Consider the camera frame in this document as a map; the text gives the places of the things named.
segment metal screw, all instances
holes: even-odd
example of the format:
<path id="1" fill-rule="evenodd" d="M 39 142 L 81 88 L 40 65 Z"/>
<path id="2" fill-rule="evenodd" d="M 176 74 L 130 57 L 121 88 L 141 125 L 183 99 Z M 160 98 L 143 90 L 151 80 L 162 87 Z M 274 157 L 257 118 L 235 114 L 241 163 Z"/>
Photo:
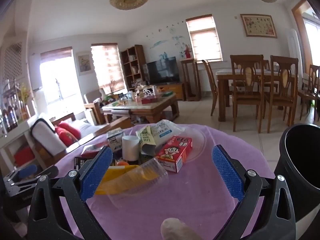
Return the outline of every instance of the metal screw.
<path id="1" fill-rule="evenodd" d="M 74 177 L 74 176 L 77 175 L 77 171 L 76 171 L 76 170 L 70 171 L 70 172 L 68 173 L 68 175 L 69 175 L 69 177 Z"/>
<path id="2" fill-rule="evenodd" d="M 42 175 L 40 178 L 39 178 L 39 181 L 45 181 L 47 177 L 45 175 Z"/>
<path id="3" fill-rule="evenodd" d="M 251 177 L 254 177 L 257 175 L 257 173 L 253 170 L 248 170 L 248 175 L 251 176 Z"/>
<path id="4" fill-rule="evenodd" d="M 282 175 L 278 175 L 277 178 L 279 179 L 279 181 L 284 181 L 284 176 Z"/>

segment white cup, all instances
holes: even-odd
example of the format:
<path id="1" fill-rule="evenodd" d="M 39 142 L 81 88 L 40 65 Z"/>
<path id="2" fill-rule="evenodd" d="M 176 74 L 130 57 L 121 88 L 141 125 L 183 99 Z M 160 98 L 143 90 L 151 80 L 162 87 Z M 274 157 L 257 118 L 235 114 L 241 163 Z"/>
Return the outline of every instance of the white cup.
<path id="1" fill-rule="evenodd" d="M 122 158 L 133 162 L 139 159 L 139 138 L 134 135 L 125 135 L 122 137 Z"/>

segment wooden door frame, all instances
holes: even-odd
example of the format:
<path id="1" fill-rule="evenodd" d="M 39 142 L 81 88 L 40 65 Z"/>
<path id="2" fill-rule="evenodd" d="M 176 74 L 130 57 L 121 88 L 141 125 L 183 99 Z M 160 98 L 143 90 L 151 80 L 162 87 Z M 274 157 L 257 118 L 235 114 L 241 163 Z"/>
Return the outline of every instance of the wooden door frame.
<path id="1" fill-rule="evenodd" d="M 298 31 L 301 37 L 301 43 L 302 43 L 303 55 L 304 55 L 304 61 L 305 61 L 305 66 L 304 66 L 305 73 L 309 73 L 309 68 L 310 68 L 310 65 L 312 64 L 312 55 L 311 55 L 309 38 L 308 38 L 306 26 L 304 24 L 304 20 L 302 17 L 302 13 L 308 10 L 310 7 L 311 6 L 307 0 L 301 0 L 291 10 L 294 16 L 294 19 L 296 20 Z"/>

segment bookshelf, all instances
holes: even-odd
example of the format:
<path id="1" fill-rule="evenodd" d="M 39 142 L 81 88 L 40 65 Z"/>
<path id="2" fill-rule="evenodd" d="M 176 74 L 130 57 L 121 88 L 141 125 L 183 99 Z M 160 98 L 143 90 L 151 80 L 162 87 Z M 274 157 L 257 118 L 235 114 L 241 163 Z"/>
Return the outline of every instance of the bookshelf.
<path id="1" fill-rule="evenodd" d="M 146 63 L 142 45 L 134 45 L 120 52 L 124 79 L 129 91 L 135 89 L 134 84 L 138 79 L 145 80 L 143 65 Z"/>

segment red pillow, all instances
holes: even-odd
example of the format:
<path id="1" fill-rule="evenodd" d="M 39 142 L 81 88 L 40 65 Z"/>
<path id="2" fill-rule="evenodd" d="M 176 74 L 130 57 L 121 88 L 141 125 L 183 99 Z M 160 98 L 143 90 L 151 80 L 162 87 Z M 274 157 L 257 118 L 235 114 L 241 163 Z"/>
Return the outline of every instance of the red pillow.
<path id="1" fill-rule="evenodd" d="M 71 132 L 74 137 L 76 137 L 78 140 L 81 139 L 81 133 L 80 130 L 77 128 L 72 127 L 70 124 L 67 122 L 61 122 L 58 124 L 58 127 L 61 127 L 63 129 L 66 129 L 68 132 Z"/>
<path id="2" fill-rule="evenodd" d="M 63 141 L 63 143 L 67 147 L 71 146 L 72 144 L 78 141 L 76 137 L 74 137 L 73 134 L 67 131 L 66 129 L 56 127 L 55 130 L 56 133 L 59 135 L 60 140 Z"/>

